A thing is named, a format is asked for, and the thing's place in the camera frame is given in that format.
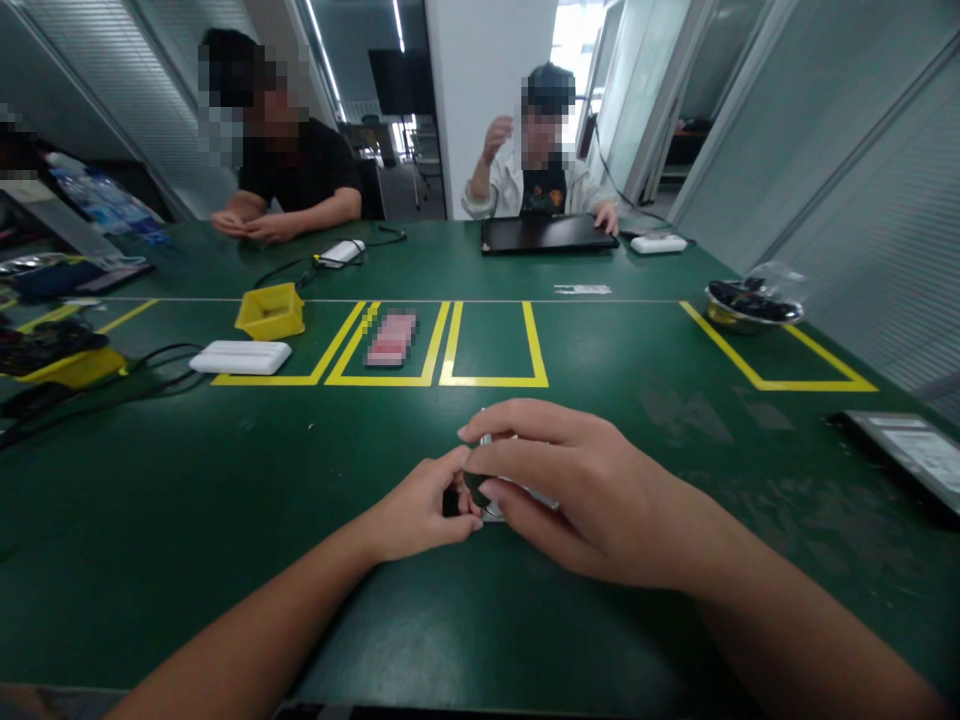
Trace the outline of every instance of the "water bottle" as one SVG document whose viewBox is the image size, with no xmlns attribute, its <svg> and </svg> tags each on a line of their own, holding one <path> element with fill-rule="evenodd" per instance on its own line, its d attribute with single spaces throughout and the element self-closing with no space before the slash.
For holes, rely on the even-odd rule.
<svg viewBox="0 0 960 720">
<path fill-rule="evenodd" d="M 130 195 L 107 175 L 97 170 L 89 172 L 91 186 L 133 232 L 151 245 L 170 242 L 170 236 L 160 227 L 153 215 L 140 207 Z"/>
<path fill-rule="evenodd" d="M 127 224 L 97 196 L 85 178 L 75 177 L 67 170 L 58 167 L 54 167 L 50 172 L 56 179 L 57 185 L 93 220 L 100 232 L 106 235 L 123 235 L 130 232 Z"/>
</svg>

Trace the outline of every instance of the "black t-shirt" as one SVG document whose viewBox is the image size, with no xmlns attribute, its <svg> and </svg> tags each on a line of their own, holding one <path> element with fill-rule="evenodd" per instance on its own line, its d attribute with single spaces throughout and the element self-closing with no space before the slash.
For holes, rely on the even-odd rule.
<svg viewBox="0 0 960 720">
<path fill-rule="evenodd" d="M 284 155 L 268 151 L 263 138 L 246 138 L 240 189 L 259 195 L 267 205 L 276 197 L 284 212 L 313 207 L 342 187 L 363 193 L 356 161 L 339 133 L 310 118 L 297 143 L 296 152 Z"/>
<path fill-rule="evenodd" d="M 521 215 L 563 215 L 566 203 L 567 178 L 560 160 L 551 160 L 542 170 L 523 171 Z"/>
</svg>

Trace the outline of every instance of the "yellow plastic tray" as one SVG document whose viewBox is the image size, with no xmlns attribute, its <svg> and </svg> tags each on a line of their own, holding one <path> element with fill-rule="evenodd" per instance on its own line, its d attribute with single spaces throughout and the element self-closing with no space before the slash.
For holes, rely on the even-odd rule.
<svg viewBox="0 0 960 720">
<path fill-rule="evenodd" d="M 126 366 L 123 355 L 113 348 L 87 350 L 57 360 L 29 375 L 14 378 L 17 382 L 58 382 L 71 390 L 80 390 Z"/>
<path fill-rule="evenodd" d="M 234 327 L 260 342 L 299 335 L 306 327 L 296 286 L 284 283 L 244 293 Z"/>
</svg>

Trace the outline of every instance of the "laptop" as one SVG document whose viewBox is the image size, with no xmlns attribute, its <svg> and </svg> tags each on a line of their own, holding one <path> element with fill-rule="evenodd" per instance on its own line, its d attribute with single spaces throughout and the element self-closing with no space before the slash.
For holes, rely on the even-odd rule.
<svg viewBox="0 0 960 720">
<path fill-rule="evenodd" d="M 570 252 L 619 247 L 590 215 L 491 218 L 480 226 L 484 254 Z"/>
</svg>

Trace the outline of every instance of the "white jacket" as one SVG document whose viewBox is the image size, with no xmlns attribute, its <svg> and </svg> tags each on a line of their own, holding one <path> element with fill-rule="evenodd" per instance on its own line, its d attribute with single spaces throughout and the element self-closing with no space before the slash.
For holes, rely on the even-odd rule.
<svg viewBox="0 0 960 720">
<path fill-rule="evenodd" d="M 590 170 L 582 160 L 567 159 L 564 177 L 567 181 L 567 198 L 564 214 L 592 213 L 601 200 L 616 202 L 615 193 L 604 190 L 590 177 Z M 486 202 L 475 200 L 470 194 L 470 181 L 463 189 L 460 204 L 474 220 L 488 217 L 516 217 L 523 202 L 523 170 L 514 162 L 513 154 L 503 160 L 499 156 L 490 166 L 490 197 Z"/>
</svg>

